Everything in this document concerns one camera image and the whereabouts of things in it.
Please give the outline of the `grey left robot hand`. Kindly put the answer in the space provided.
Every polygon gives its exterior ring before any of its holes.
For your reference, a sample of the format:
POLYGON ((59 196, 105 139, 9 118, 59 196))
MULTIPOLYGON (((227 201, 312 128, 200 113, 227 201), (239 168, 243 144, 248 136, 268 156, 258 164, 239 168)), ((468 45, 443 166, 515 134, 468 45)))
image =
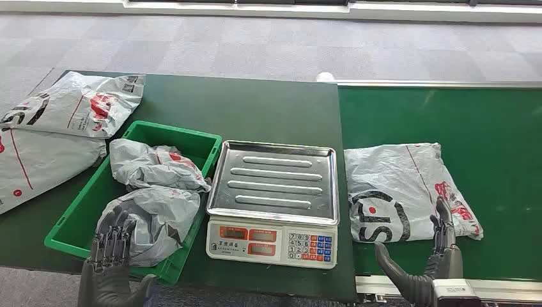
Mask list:
POLYGON ((130 244, 136 227, 128 212, 116 207, 99 222, 91 251, 82 266, 78 306, 151 306, 154 274, 137 289, 130 287, 130 244))

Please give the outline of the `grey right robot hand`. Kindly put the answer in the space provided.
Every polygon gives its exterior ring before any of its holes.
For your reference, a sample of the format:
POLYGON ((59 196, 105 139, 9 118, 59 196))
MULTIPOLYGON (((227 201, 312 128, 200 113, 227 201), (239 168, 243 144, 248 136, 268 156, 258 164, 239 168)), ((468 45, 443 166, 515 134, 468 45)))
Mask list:
POLYGON ((434 306, 436 279, 463 277, 460 248, 456 245, 453 217, 448 202, 443 196, 437 197, 438 216, 430 216, 434 229, 434 247, 428 257, 424 274, 412 275, 405 272, 389 255, 381 242, 375 243, 376 261, 385 275, 399 290, 401 296, 416 306, 434 306))

